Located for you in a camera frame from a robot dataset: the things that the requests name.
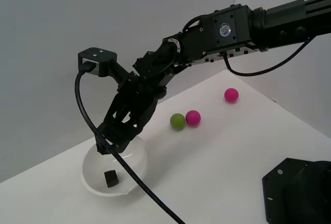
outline pink ball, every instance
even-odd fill
[[[229,88],[224,93],[224,98],[226,101],[234,103],[239,97],[239,92],[235,88]]]
[[[188,125],[197,126],[200,123],[201,116],[198,111],[191,110],[187,112],[185,119]]]

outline white table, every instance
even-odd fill
[[[238,89],[236,104],[223,100]],[[196,109],[176,132],[173,113]],[[262,177],[286,157],[331,160],[331,140],[228,71],[162,102],[140,135],[145,183],[186,223],[266,223]],[[80,181],[87,140],[0,184],[1,223],[173,223],[141,189],[103,198]]]

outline black metal bracket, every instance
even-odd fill
[[[331,162],[287,158],[262,178],[270,224],[331,223]]]

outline white wall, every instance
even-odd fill
[[[0,0],[0,182],[92,136],[76,106],[77,53],[93,46],[118,53],[127,69],[192,17],[233,0]],[[168,97],[220,72],[191,68]],[[82,98],[96,124],[116,93],[111,78],[87,75]]]
[[[295,0],[235,0],[251,9],[268,9]],[[243,78],[264,95],[331,138],[331,35],[317,37],[297,57],[271,73]],[[279,63],[299,45],[236,57],[231,65],[253,72]]]

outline ball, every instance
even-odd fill
[[[196,110],[188,111],[186,114],[186,122],[190,126],[197,126],[200,123],[201,115]]]
[[[224,98],[227,102],[234,103],[239,97],[239,92],[235,88],[229,88],[224,93]]]
[[[185,126],[185,117],[182,114],[173,114],[170,118],[170,125],[175,129],[182,129]]]

